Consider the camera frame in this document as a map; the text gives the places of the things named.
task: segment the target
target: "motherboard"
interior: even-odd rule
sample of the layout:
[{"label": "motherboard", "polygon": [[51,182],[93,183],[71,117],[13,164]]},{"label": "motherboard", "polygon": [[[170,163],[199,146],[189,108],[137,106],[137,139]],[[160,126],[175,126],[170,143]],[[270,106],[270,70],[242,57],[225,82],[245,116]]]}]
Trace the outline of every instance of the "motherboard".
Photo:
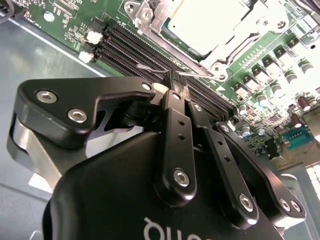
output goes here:
[{"label": "motherboard", "polygon": [[186,73],[190,98],[264,153],[312,141],[319,15],[299,0],[13,0],[24,18],[115,76]]}]

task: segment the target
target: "gray metal panel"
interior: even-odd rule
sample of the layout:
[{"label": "gray metal panel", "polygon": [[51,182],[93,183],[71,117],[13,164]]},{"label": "gray metal panel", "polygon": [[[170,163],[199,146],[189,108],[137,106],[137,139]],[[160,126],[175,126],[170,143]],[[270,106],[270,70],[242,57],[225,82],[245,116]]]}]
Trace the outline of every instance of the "gray metal panel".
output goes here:
[{"label": "gray metal panel", "polygon": [[[281,174],[290,174],[297,181],[284,179]],[[284,232],[286,240],[318,240],[320,239],[320,201],[311,183],[305,166],[300,163],[285,170],[279,171],[279,178],[289,190],[297,196],[306,211],[306,220]]]},{"label": "gray metal panel", "polygon": [[[26,30],[33,28],[27,22],[25,24]],[[43,211],[51,196],[28,185],[33,173],[14,162],[6,150],[18,85],[28,79],[97,77],[91,69],[63,54],[61,49],[50,46],[50,42],[44,43],[26,30],[12,22],[0,24],[1,240],[27,240],[34,231],[41,230]],[[108,146],[110,140],[100,139],[99,143]]]}]

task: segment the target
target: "electrolytic capacitor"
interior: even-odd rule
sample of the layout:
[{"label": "electrolytic capacitor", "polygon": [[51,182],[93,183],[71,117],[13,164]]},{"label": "electrolytic capacitor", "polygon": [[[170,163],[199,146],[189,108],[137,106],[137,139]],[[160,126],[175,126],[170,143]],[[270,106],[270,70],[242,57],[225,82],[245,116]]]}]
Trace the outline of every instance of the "electrolytic capacitor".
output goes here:
[{"label": "electrolytic capacitor", "polygon": [[314,71],[314,66],[311,63],[305,63],[300,68],[301,68],[302,72],[306,75],[308,75],[309,72]]},{"label": "electrolytic capacitor", "polygon": [[293,126],[296,129],[298,129],[298,128],[300,128],[302,126],[302,123],[301,123],[301,121],[300,121],[300,119],[299,119],[297,114],[292,114],[290,119],[291,119],[291,123],[293,124]]},{"label": "electrolytic capacitor", "polygon": [[258,129],[258,131],[256,131],[257,132],[257,134],[259,135],[259,136],[263,136],[263,135],[265,135],[265,133],[266,133],[266,131],[264,130],[264,129]]},{"label": "electrolytic capacitor", "polygon": [[311,108],[310,104],[308,103],[307,99],[304,96],[301,96],[298,98],[298,103],[299,103],[300,108],[303,111],[309,111]]},{"label": "electrolytic capacitor", "polygon": [[247,115],[247,106],[242,104],[239,106],[239,114],[240,116],[245,116]]},{"label": "electrolytic capacitor", "polygon": [[260,152],[259,149],[256,149],[256,150],[254,151],[254,154],[255,154],[257,157],[259,157],[259,156],[261,155],[261,152]]},{"label": "electrolytic capacitor", "polygon": [[290,85],[295,85],[299,82],[298,76],[294,73],[287,75],[285,78]]},{"label": "electrolytic capacitor", "polygon": [[284,91],[282,90],[280,84],[273,85],[271,89],[276,98],[281,98],[284,95]]},{"label": "electrolytic capacitor", "polygon": [[262,107],[262,108],[265,108],[269,105],[269,101],[268,101],[267,96],[265,94],[261,94],[261,95],[257,96],[256,99],[258,100],[258,103],[259,103],[260,107]]},{"label": "electrolytic capacitor", "polygon": [[235,131],[235,133],[238,135],[239,138],[243,139],[244,137],[242,136],[241,131]]},{"label": "electrolytic capacitor", "polygon": [[267,153],[267,150],[266,150],[266,147],[265,147],[265,146],[261,146],[261,147],[260,147],[260,153],[261,153],[261,154],[266,154],[266,153]]},{"label": "electrolytic capacitor", "polygon": [[249,137],[249,136],[251,135],[251,133],[250,133],[250,127],[244,126],[244,127],[241,129],[241,133],[242,133],[242,136],[243,136],[244,138]]}]

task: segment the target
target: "mounting hole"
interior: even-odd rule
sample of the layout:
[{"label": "mounting hole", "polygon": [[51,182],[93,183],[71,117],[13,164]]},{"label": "mounting hole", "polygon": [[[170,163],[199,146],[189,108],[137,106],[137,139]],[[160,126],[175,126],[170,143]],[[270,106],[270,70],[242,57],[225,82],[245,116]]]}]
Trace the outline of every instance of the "mounting hole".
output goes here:
[{"label": "mounting hole", "polygon": [[146,83],[142,83],[142,87],[145,89],[145,90],[151,90],[151,86],[149,84],[146,84]]},{"label": "mounting hole", "polygon": [[182,134],[178,134],[178,138],[179,138],[181,141],[186,140],[185,136],[183,136]]},{"label": "mounting hole", "polygon": [[227,156],[224,156],[224,159],[228,162],[228,163],[230,163],[230,158],[228,158]]},{"label": "mounting hole", "polygon": [[173,97],[174,97],[175,99],[177,99],[177,100],[180,100],[180,99],[181,99],[181,97],[180,97],[177,93],[175,93],[175,92],[173,92],[172,95],[173,95]]}]

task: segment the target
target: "silver screw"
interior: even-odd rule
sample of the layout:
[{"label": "silver screw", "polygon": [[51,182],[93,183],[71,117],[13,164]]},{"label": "silver screw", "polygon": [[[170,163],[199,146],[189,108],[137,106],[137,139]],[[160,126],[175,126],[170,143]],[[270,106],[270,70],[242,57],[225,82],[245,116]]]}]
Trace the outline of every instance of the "silver screw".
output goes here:
[{"label": "silver screw", "polygon": [[135,10],[135,7],[132,5],[132,4],[128,4],[127,6],[126,6],[126,10],[129,12],[129,13],[133,13],[134,12],[134,10]]},{"label": "silver screw", "polygon": [[224,80],[224,79],[226,79],[226,75],[221,74],[221,75],[219,76],[219,79],[220,79],[220,80]]},{"label": "silver screw", "polygon": [[71,109],[68,111],[68,117],[72,121],[82,124],[87,120],[87,114],[79,109]]},{"label": "silver screw", "polygon": [[177,100],[180,100],[180,99],[181,99],[181,97],[180,97],[178,94],[176,94],[175,92],[173,92],[172,95],[173,95],[173,97],[174,97],[175,99],[177,99]]},{"label": "silver screw", "polygon": [[291,204],[295,210],[297,210],[299,213],[301,213],[302,210],[301,210],[300,206],[295,201],[291,200]]},{"label": "silver screw", "polygon": [[145,90],[151,90],[151,87],[146,84],[146,83],[142,83],[142,87],[145,89]]},{"label": "silver screw", "polygon": [[281,204],[281,206],[283,207],[284,210],[286,210],[287,212],[291,211],[291,208],[289,206],[289,204],[282,198],[279,199],[279,202]]},{"label": "silver screw", "polygon": [[285,25],[286,25],[285,21],[280,21],[280,22],[278,22],[277,27],[278,27],[278,29],[283,29],[285,27]]},{"label": "silver screw", "polygon": [[252,204],[252,202],[250,201],[250,199],[244,195],[243,193],[240,194],[239,196],[239,200],[241,205],[248,211],[248,212],[252,212],[254,210],[254,205]]},{"label": "silver screw", "polygon": [[225,132],[229,132],[229,128],[225,125],[221,125],[221,128],[225,131]]},{"label": "silver screw", "polygon": [[175,170],[173,173],[174,180],[182,187],[187,187],[190,184],[188,175],[182,170]]},{"label": "silver screw", "polygon": [[197,109],[199,112],[201,112],[202,111],[202,109],[201,109],[201,107],[199,106],[199,105],[194,105],[194,107],[195,107],[195,109]]},{"label": "silver screw", "polygon": [[45,104],[53,104],[55,103],[58,98],[57,95],[55,95],[51,91],[41,90],[36,93],[36,98]]}]

